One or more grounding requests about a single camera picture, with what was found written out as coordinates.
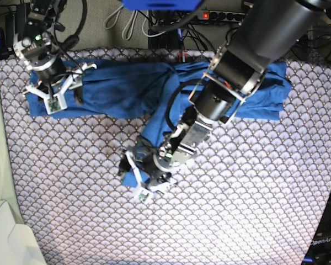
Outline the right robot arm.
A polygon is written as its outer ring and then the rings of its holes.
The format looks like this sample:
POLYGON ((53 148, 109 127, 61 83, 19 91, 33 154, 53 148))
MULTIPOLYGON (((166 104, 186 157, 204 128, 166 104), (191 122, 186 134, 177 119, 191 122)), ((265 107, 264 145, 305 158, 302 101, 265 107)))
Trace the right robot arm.
POLYGON ((74 34, 63 42, 57 39, 57 31, 65 30, 59 19, 66 3, 31 1, 24 28, 13 41, 15 55, 38 78, 35 84, 29 84, 25 89, 44 102, 49 115, 67 109, 67 91, 73 91, 75 102, 82 105, 82 77, 86 70, 97 68, 94 63, 78 63, 67 53, 79 42, 87 18, 86 1, 82 1, 82 16, 74 34))

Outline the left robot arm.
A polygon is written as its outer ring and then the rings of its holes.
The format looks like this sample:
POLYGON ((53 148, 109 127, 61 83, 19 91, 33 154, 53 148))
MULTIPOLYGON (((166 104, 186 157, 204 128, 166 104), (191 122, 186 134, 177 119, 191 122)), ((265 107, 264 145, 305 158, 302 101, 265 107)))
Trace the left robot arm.
POLYGON ((228 123, 262 84, 268 66, 291 48, 331 1, 255 1, 231 40, 218 48, 200 78, 182 82, 163 112, 159 145, 145 137, 128 148, 120 173, 135 179, 134 198, 149 203, 175 184, 172 170, 192 160, 217 121, 228 123))

